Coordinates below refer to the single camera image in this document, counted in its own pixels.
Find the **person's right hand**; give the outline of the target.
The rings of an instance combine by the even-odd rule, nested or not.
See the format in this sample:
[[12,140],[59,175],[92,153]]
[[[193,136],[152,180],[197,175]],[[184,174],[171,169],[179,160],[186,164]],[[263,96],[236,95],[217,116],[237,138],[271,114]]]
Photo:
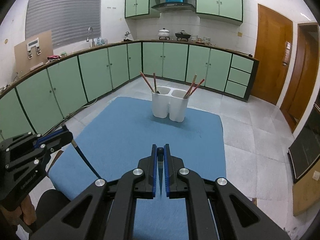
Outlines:
[[35,207],[32,204],[29,194],[14,211],[8,211],[1,205],[1,212],[10,226],[18,226],[21,217],[27,225],[33,224],[37,219]]

